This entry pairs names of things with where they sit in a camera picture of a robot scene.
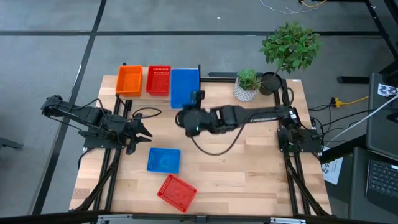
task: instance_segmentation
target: blue bin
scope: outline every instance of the blue bin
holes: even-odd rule
[[[200,89],[198,69],[173,68],[170,87],[170,105],[180,109],[183,105],[192,104],[192,91]]]
[[[180,172],[181,151],[178,149],[151,148],[147,171],[178,174]]]

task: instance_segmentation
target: red basket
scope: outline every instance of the red basket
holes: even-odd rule
[[[197,189],[170,174],[157,193],[157,196],[185,213],[197,192]]]
[[[170,65],[150,65],[146,92],[151,95],[167,96],[170,91]]]

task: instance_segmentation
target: plastic basket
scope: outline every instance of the plastic basket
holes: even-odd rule
[[[180,155],[178,149],[151,148],[149,150],[147,171],[178,174],[180,171]]]
[[[170,65],[151,65],[148,68],[146,92],[167,96],[170,91]]]
[[[192,91],[199,90],[200,77],[197,69],[172,69],[170,105],[180,109],[183,105],[192,104]]]
[[[197,189],[170,174],[157,193],[157,196],[185,213],[197,192]]]
[[[116,93],[122,96],[141,96],[142,66],[122,65],[119,67]]]

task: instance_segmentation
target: wooden table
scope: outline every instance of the wooden table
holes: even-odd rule
[[[113,109],[116,99],[115,86],[116,76],[105,75],[99,98],[109,110]],[[302,123],[310,126],[301,81],[287,80],[287,86],[294,91],[293,105]],[[246,108],[275,105],[272,95],[257,94],[249,103],[238,101],[233,95],[233,83],[202,82],[201,89],[206,91],[206,98],[202,102],[204,108],[227,104]],[[146,171],[149,149],[164,147],[182,151],[178,177],[198,189],[187,214],[292,215],[284,159],[277,143],[277,121],[246,125],[232,150],[222,156],[208,156],[200,152],[185,136],[184,129],[174,123],[177,111],[171,109],[169,97],[150,96],[144,90],[145,82],[141,98],[135,98],[132,103],[132,111],[143,106],[154,106],[161,109],[162,114],[142,120],[154,135],[152,142],[138,144],[136,152],[130,156],[123,150],[112,212],[182,214],[156,195],[167,174]],[[237,132],[219,135],[202,132],[195,139],[207,151],[220,152],[231,144]],[[103,156],[104,149],[95,149],[83,158],[70,208],[79,206],[97,184]],[[323,209],[331,213],[320,163],[310,153],[301,153],[301,159],[306,186]],[[107,188],[106,185],[100,208],[104,208]],[[297,186],[295,189],[299,211],[303,213],[300,191]]]

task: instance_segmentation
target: orange basket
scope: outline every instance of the orange basket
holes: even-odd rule
[[[141,65],[122,65],[119,67],[116,94],[121,96],[141,96],[141,85]]]

